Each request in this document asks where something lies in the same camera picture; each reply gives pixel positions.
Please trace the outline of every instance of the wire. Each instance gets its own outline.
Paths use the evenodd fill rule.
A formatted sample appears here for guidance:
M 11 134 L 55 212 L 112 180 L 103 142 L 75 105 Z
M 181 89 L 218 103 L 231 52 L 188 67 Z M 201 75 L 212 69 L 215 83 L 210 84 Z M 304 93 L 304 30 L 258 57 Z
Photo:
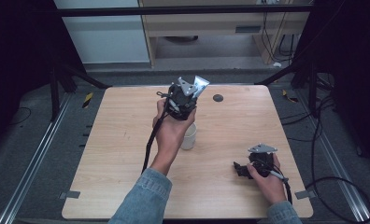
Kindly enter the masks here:
M 320 89 L 320 90 L 323 90 L 323 91 L 332 91 L 334 89 L 334 86 L 332 85 L 331 83 L 331 79 L 329 76 L 327 76 L 327 80 L 325 80 L 324 78 L 320 77 L 319 74 L 317 74 L 317 80 L 318 80 L 318 83 L 317 83 L 317 87 Z
M 306 112 L 302 112 L 302 113 L 299 113 L 299 114 L 295 114 L 295 115 L 289 115 L 287 117 L 284 117 L 284 118 L 280 118 L 280 119 L 291 119 L 291 118 L 295 118 L 295 117 L 298 117 L 300 115 L 304 115 L 306 114 Z
M 305 140 L 305 139 L 298 139 L 298 138 L 291 138 L 291 137 L 287 137 L 287 139 L 292 140 L 292 141 L 297 141 L 297 142 L 313 142 L 313 139 Z
M 271 44 L 270 38 L 269 38 L 269 34 L 267 33 L 267 30 L 266 30 L 266 18 L 267 18 L 267 12 L 264 12 L 263 13 L 263 29 L 262 29 L 262 43 L 263 43 L 263 46 L 266 49 L 267 53 L 269 54 L 270 59 L 272 59 L 274 62 L 276 62 L 276 63 L 286 62 L 286 61 L 288 61 L 288 59 L 280 60 L 277 57 L 275 57 L 275 55 L 274 55 L 273 47 L 272 47 L 272 44 Z M 267 37 L 267 42 L 269 44 L 270 49 L 266 46 L 266 43 L 264 42 L 264 38 L 263 38 L 264 35 L 266 35 L 266 37 Z
M 292 39 L 291 39 L 291 46 L 290 46 L 290 53 L 288 54 L 288 66 L 290 66 L 291 62 L 292 62 L 292 55 L 293 55 L 293 51 L 292 51 L 292 47 L 293 47 L 293 38 L 294 38 L 294 35 L 292 35 Z
M 320 199 L 321 203 L 330 211 L 332 212 L 334 215 L 336 215 L 337 217 L 340 217 L 342 218 L 343 220 L 347 221 L 347 222 L 350 222 L 350 223 L 367 223 L 370 221 L 370 216 L 367 220 L 364 220 L 364 221 L 354 221 L 354 220 L 351 220 L 351 219 L 348 219 L 346 217 L 343 217 L 341 215 L 339 215 L 332 207 L 330 207 L 328 205 L 327 202 L 325 202 L 321 196 L 320 196 L 320 193 L 319 193 L 319 190 L 317 188 L 317 183 L 318 182 L 321 182 L 323 180 L 328 180 L 328 179 L 334 179 L 334 180 L 341 180 L 341 181 L 344 181 L 348 184 L 351 184 L 351 186 L 355 187 L 362 195 L 363 197 L 368 201 L 369 205 L 370 205 L 370 199 L 368 198 L 368 196 L 362 191 L 360 190 L 360 188 L 358 188 L 355 184 L 351 183 L 350 181 L 344 179 L 344 178 L 340 178 L 340 177 L 337 177 L 337 176 L 326 176 L 326 177 L 323 177 L 323 178 L 319 178 L 319 179 L 316 179 L 315 177 L 315 165 L 314 165 L 314 159 L 315 159 L 315 145 L 316 145 L 316 140 L 317 140 L 317 133 L 319 131 L 319 128 L 321 127 L 322 128 L 322 125 L 321 125 L 321 118 L 320 118 L 320 115 L 321 115 L 321 112 L 322 112 L 322 106 L 323 104 L 325 104 L 326 102 L 328 102 L 328 97 L 324 98 L 322 101 L 321 101 L 321 104 L 319 106 L 319 109 L 317 110 L 317 125 L 316 125 L 316 130 L 314 132 L 314 135 L 313 135 L 313 141 L 312 141 L 312 145 L 311 145 L 311 175 L 312 175 L 312 182 L 310 184 L 308 184 L 306 186 L 306 189 L 310 188 L 311 186 L 313 186 L 315 192 L 316 192 L 316 195 L 318 196 L 318 198 Z
M 285 35 L 283 35 L 283 37 L 281 37 L 281 41 L 280 41 L 280 44 L 278 46 L 278 53 L 281 55 L 281 56 L 292 56 L 293 54 L 293 40 L 294 40 L 294 37 L 295 35 L 292 35 L 292 40 L 291 40 L 291 46 L 290 46 L 290 50 L 281 50 L 281 46 L 284 42 L 284 39 L 285 39 Z
M 324 110 L 324 109 L 326 109 L 326 108 L 328 108 L 328 107 L 330 107 L 330 106 L 332 106 L 332 105 L 334 105 L 334 104 L 330 104 L 330 105 L 326 105 L 326 106 L 323 106 L 323 103 L 321 103 L 320 104 L 320 106 L 318 107 L 318 108 L 316 108 L 316 110 Z M 294 118 L 294 117 L 297 117 L 297 116 L 300 116 L 300 115 L 304 115 L 306 112 L 304 112 L 304 113 L 300 113 L 300 114 L 297 114 L 297 115 L 291 115 L 291 116 L 288 116 L 288 117 L 285 117 L 285 118 L 282 118 L 282 119 L 290 119 L 290 118 Z M 294 124 L 294 123 L 297 123 L 297 122 L 299 122 L 299 121 L 301 121 L 301 120 L 303 120 L 303 119 L 306 119 L 306 118 L 308 118 L 310 115 L 313 115 L 314 114 L 314 112 L 310 112 L 310 113 L 307 113 L 305 116 L 303 116 L 303 117 L 301 117 L 301 118 L 299 118 L 299 119 L 296 119 L 296 120 L 293 120 L 293 121 L 289 121 L 289 122 L 287 122 L 287 123 L 281 123 L 281 125 L 290 125 L 290 124 Z
M 290 187 L 290 184 L 288 183 L 288 178 L 284 176 L 284 174 L 281 172 L 280 168 L 278 168 L 278 166 L 276 166 L 275 164 L 273 164 L 275 166 L 276 169 L 273 169 L 274 171 L 276 172 L 279 172 L 282 176 L 283 176 L 283 183 L 284 183 L 284 186 L 285 186 L 285 190 L 287 192 L 287 200 L 288 202 L 290 202 L 292 204 L 292 194 L 291 194 L 291 187 Z
M 147 169 L 148 161 L 149 161 L 150 149 L 152 147 L 152 143 L 153 143 L 153 140 L 155 139 L 156 133 L 159 131 L 160 126 L 162 125 L 164 118 L 168 116 L 168 114 L 167 115 L 165 114 L 166 108 L 168 106 L 168 98 L 169 98 L 169 96 L 167 96 L 167 98 L 165 99 L 165 102 L 164 102 L 164 110 L 162 112 L 162 115 L 156 121 L 155 126 L 153 127 L 153 130 L 152 130 L 152 133 L 150 134 L 150 137 L 149 137 L 149 140 L 148 140 L 148 143 L 147 143 L 147 146 L 146 146 L 144 165 L 142 167 L 141 174 L 144 173 L 145 169 Z
M 9 123 L 9 125 L 20 124 L 20 123 L 24 122 L 25 120 L 27 120 L 28 118 L 30 118 L 30 116 L 31 116 L 31 109 L 30 108 L 28 108 L 28 107 L 19 107 L 19 110 L 20 109 L 26 109 L 26 110 L 28 110 L 28 115 L 25 117 L 25 119 L 21 119 L 20 121 Z

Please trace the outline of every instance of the gray floor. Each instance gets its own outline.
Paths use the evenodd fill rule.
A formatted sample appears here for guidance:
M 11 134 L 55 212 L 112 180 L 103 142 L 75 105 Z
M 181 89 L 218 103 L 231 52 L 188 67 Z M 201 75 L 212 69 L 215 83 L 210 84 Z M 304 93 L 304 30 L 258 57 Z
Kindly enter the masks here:
M 288 48 L 288 42 L 285 44 L 287 45 L 284 45 L 283 49 Z M 115 86 L 169 85 L 178 76 L 192 80 L 194 75 L 205 77 L 214 84 L 250 84 L 275 74 L 279 69 L 262 62 L 252 38 L 246 35 L 199 36 L 196 41 L 161 38 L 159 45 L 153 68 L 125 67 L 121 71 L 94 72 L 90 75 Z M 283 97 L 283 89 L 291 91 L 290 80 L 291 76 L 285 76 L 269 87 L 283 123 L 299 119 L 304 115 L 299 114 L 307 113 L 302 102 L 294 103 Z M 61 99 L 66 96 L 70 98 L 68 108 L 44 160 L 38 167 L 34 181 L 21 202 L 21 207 L 16 211 L 17 223 L 70 223 L 61 216 L 64 200 L 60 199 L 59 195 L 70 188 L 87 142 L 87 133 L 90 132 L 90 126 L 93 125 L 104 94 L 104 90 L 98 90 L 83 80 L 76 78 L 76 82 L 78 83 L 76 93 L 67 94 L 61 91 Z M 90 91 L 93 92 L 90 105 L 88 108 L 81 108 L 86 94 Z M 319 97 L 323 98 L 328 93 L 319 91 Z M 295 94 L 302 99 L 307 94 L 307 88 L 296 90 Z M 14 124 L 7 127 L 6 134 L 0 139 L 0 215 L 26 172 L 50 124 L 49 86 L 24 95 L 21 107 L 24 108 L 19 109 L 13 118 Z M 307 118 L 283 126 L 305 184 L 312 181 L 310 140 L 315 130 L 313 122 L 314 119 Z M 345 125 L 340 116 L 334 112 L 334 105 L 323 110 L 321 123 L 325 135 L 319 137 L 314 152 L 316 177 L 336 173 L 330 164 L 332 154 L 327 153 L 325 149 L 328 140 L 328 147 L 333 149 L 334 155 L 349 174 L 349 178 L 370 198 L 370 158 L 357 156 L 355 145 Z M 355 220 L 343 188 L 336 181 L 327 181 L 319 184 L 319 193 L 335 211 Z M 304 223 L 346 223 L 330 213 L 319 199 L 311 199 L 311 202 L 314 215 L 305 219 Z M 250 223 L 249 220 L 237 222 Z

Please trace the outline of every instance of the aluminum rail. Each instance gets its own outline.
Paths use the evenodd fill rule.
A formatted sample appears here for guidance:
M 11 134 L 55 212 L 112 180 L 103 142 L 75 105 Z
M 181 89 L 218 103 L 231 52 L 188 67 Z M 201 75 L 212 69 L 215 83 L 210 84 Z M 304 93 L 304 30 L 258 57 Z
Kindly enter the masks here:
M 188 6 L 188 7 L 110 7 L 110 8 L 70 8 L 43 10 L 31 8 L 33 14 L 60 17 L 94 16 L 136 16 L 174 14 L 213 14 L 213 13 L 263 13 L 263 12 L 309 12 L 325 9 L 312 4 L 302 5 L 228 5 L 228 6 Z
M 25 171 L 22 179 L 13 193 L 10 201 L 7 203 L 5 210 L 0 216 L 0 224 L 10 224 L 14 221 L 17 212 L 19 211 L 22 201 L 24 200 L 28 189 L 31 187 L 31 184 L 34 181 L 37 171 L 45 158 L 45 155 L 49 149 L 50 143 L 53 140 L 54 135 L 56 134 L 62 120 L 66 109 L 68 108 L 68 103 L 71 99 L 71 94 L 66 93 L 63 98 L 61 105 L 61 112 L 57 116 L 57 119 L 52 121 L 43 136 L 34 157 L 31 159 L 30 164 L 28 165 L 27 170 Z
M 300 96 L 300 102 L 302 103 L 304 109 L 306 111 L 308 110 L 307 107 L 307 100 L 304 94 L 301 91 L 297 92 Z M 313 128 L 317 128 L 317 121 L 309 116 L 309 120 L 313 125 Z M 346 170 L 345 166 L 342 164 L 340 159 L 337 157 L 336 153 L 334 152 L 334 148 L 330 143 L 330 140 L 328 139 L 328 136 L 325 134 L 324 131 L 321 132 L 320 138 L 318 139 L 318 142 L 320 143 L 321 149 L 325 155 L 325 158 L 327 159 L 328 163 L 330 164 L 331 169 L 333 170 L 335 176 L 347 179 L 348 181 L 351 181 L 350 175 L 348 171 Z M 344 182 L 338 182 L 339 187 L 342 190 L 342 193 L 344 194 L 346 200 L 348 201 L 349 207 L 357 219 L 357 221 L 365 221 L 370 217 L 370 212 L 363 201 L 362 196 L 360 195 L 359 191 L 355 189 L 354 187 L 344 183 Z

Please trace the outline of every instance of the right hand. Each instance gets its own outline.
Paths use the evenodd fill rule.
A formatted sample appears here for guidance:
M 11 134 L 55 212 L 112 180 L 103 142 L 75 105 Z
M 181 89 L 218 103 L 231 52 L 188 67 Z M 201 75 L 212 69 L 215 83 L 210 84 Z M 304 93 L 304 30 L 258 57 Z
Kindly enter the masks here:
M 153 119 L 152 126 L 154 127 L 158 119 L 164 112 L 164 101 L 168 99 L 162 99 L 158 101 L 158 114 Z M 150 168 L 157 170 L 163 175 L 167 175 L 170 170 L 170 166 L 177 156 L 179 147 L 184 140 L 186 130 L 194 123 L 196 109 L 192 111 L 187 120 L 176 120 L 171 116 L 164 118 L 159 131 L 156 133 L 156 142 L 158 144 L 158 153 L 152 162 Z
M 273 163 L 276 167 L 280 167 L 280 163 L 278 162 L 278 157 L 274 153 L 273 154 Z M 249 169 L 249 174 L 254 178 L 257 182 L 258 187 L 260 188 L 264 198 L 270 202 L 271 204 L 280 203 L 286 201 L 287 198 L 284 193 L 284 187 L 282 180 L 278 179 L 274 175 L 269 175 L 267 177 L 261 176 L 258 171 L 249 163 L 247 164 L 247 168 Z

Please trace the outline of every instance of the jacket sleeve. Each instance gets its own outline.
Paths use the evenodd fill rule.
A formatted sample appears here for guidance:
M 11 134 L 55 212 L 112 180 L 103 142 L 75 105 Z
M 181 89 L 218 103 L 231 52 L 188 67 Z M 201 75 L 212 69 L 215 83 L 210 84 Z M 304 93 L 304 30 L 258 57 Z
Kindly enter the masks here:
M 146 169 L 108 223 L 162 223 L 171 187 L 165 175 Z
M 267 218 L 273 224 L 302 223 L 292 205 L 288 201 L 275 203 L 267 210 Z

